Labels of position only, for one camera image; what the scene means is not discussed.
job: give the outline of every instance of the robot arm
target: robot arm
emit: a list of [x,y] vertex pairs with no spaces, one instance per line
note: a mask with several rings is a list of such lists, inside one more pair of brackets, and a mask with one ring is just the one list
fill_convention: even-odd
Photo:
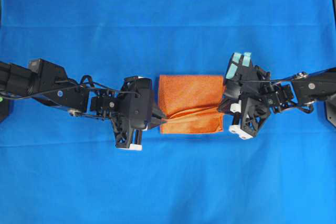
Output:
[[[95,114],[87,113],[90,92],[94,93],[90,111]],[[9,100],[27,98],[71,116],[110,120],[116,147],[129,150],[141,150],[142,131],[160,125],[165,118],[154,102],[151,79],[125,78],[121,90],[114,90],[93,82],[90,76],[77,83],[63,67],[42,59],[31,61],[28,69],[0,62],[0,121],[9,114]]]
[[250,53],[234,53],[225,78],[226,90],[218,110],[234,116],[229,131],[242,139],[255,137],[271,110],[277,114],[299,109],[309,114],[317,101],[325,102],[327,119],[336,126],[336,68],[271,80],[270,72],[253,66]]

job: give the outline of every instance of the metal screw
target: metal screw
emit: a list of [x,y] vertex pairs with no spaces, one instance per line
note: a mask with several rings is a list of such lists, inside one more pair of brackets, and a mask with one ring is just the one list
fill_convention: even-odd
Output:
[[301,72],[295,75],[295,79],[302,79],[302,78],[306,78],[308,76],[308,74],[306,72]]
[[309,83],[308,84],[308,88],[310,88],[310,89],[315,89],[315,84],[314,83]]
[[79,110],[69,109],[68,112],[69,112],[69,114],[71,116],[79,116],[80,115],[80,111]]

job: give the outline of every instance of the blue fabric surface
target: blue fabric surface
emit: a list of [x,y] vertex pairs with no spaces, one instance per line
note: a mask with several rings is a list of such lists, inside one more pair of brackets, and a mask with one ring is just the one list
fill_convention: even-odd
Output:
[[[2,0],[0,60],[44,58],[79,80],[225,74],[232,52],[274,78],[336,66],[331,0]],[[0,223],[335,223],[336,130],[323,104],[258,137],[143,134],[33,100],[0,124]]]

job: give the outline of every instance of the orange cloth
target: orange cloth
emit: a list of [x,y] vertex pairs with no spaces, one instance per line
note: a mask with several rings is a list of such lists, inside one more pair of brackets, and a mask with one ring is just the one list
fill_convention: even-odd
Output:
[[223,113],[217,111],[223,81],[223,76],[160,76],[159,107],[168,118],[161,133],[223,131]]

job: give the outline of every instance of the orange towel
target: orange towel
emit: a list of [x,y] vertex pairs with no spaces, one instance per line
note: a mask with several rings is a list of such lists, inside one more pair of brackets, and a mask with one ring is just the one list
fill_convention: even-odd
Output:
[[159,107],[168,118],[161,133],[223,131],[223,113],[217,111],[223,81],[223,76],[160,76]]

